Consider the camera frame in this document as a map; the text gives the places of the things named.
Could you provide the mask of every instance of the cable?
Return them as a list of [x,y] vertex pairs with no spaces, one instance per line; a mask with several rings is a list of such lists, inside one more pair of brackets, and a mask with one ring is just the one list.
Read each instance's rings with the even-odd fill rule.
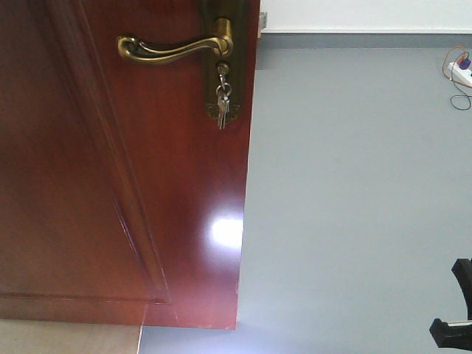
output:
[[[456,59],[454,60],[454,62],[452,63],[451,76],[449,76],[445,71],[445,66],[446,66],[447,62],[449,62],[448,58],[449,58],[451,52],[453,52],[455,49],[461,49],[462,53],[459,54],[456,57]],[[444,74],[445,77],[447,77],[450,81],[452,81],[453,86],[461,93],[461,94],[455,94],[454,96],[451,96],[449,98],[449,102],[451,103],[451,105],[459,111],[468,111],[469,109],[472,108],[472,101],[471,101],[472,95],[467,94],[467,92],[462,90],[459,87],[459,85],[464,86],[464,87],[468,87],[470,89],[472,89],[472,86],[468,85],[468,84],[465,84],[465,83],[462,83],[458,80],[455,80],[454,79],[454,70],[453,70],[453,68],[458,62],[462,62],[462,60],[469,58],[469,54],[470,53],[466,50],[465,47],[463,47],[463,46],[454,46],[451,49],[449,49],[448,53],[446,54],[446,56],[444,58],[444,61],[442,62],[442,73]],[[462,108],[462,107],[459,107],[458,105],[456,105],[454,103],[454,101],[458,98],[462,98],[462,99],[465,98],[467,100],[467,107]]]
[[[464,53],[462,53],[461,55],[459,55],[456,60],[453,62],[452,64],[452,67],[454,68],[454,66],[457,64],[457,61],[459,59],[464,59],[464,58],[468,58],[469,56],[469,53],[467,53],[467,57],[464,57]],[[454,79],[454,70],[451,70],[451,81],[452,81],[452,85],[457,89],[457,91],[461,92],[462,94],[455,94],[454,96],[451,96],[451,98],[449,98],[449,102],[451,103],[451,105],[459,110],[459,111],[468,111],[469,109],[472,108],[472,102],[471,102],[471,95],[467,94],[467,92],[465,92],[464,90],[462,90],[457,84],[458,82],[455,81]],[[456,105],[454,103],[454,99],[456,98],[465,98],[467,100],[467,107],[466,108],[460,108],[458,105]]]

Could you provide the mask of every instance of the black object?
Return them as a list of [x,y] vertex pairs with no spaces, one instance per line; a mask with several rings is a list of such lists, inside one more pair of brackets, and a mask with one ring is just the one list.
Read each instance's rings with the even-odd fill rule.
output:
[[[458,259],[452,267],[457,278],[465,304],[467,305],[467,319],[472,320],[472,262]],[[443,322],[435,319],[429,328],[439,348],[456,348],[472,351],[472,322]]]

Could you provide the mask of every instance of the key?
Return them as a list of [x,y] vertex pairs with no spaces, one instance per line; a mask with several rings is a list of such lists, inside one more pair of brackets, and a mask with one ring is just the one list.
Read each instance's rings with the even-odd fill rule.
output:
[[224,129],[226,125],[226,115],[229,112],[229,97],[225,93],[218,95],[218,129]]

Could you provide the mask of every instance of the black cable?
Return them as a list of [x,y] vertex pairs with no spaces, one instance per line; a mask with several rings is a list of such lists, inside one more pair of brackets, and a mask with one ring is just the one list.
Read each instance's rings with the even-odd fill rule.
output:
[[[465,52],[465,54],[467,55],[467,58],[469,58],[469,52]],[[452,63],[452,68],[451,68],[451,81],[452,81],[452,84],[454,85],[454,87],[459,91],[461,92],[462,94],[455,94],[454,96],[451,96],[451,98],[449,98],[449,102],[451,103],[451,105],[459,110],[459,111],[468,111],[469,109],[472,108],[472,101],[471,101],[471,98],[472,98],[472,95],[469,95],[467,94],[467,92],[463,91],[457,84],[456,84],[456,81],[454,80],[454,66],[457,64],[457,61],[459,60],[460,57],[462,57],[464,55],[464,53],[460,54],[456,60]],[[467,107],[466,108],[460,108],[458,105],[454,104],[454,99],[456,98],[465,98],[467,100]]]

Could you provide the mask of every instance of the door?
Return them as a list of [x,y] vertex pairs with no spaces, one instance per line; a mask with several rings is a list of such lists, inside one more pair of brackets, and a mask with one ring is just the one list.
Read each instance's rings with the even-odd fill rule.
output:
[[200,35],[198,1],[0,1],[0,317],[235,328],[259,11],[244,2],[240,111],[221,130],[214,54],[117,50],[125,32]]

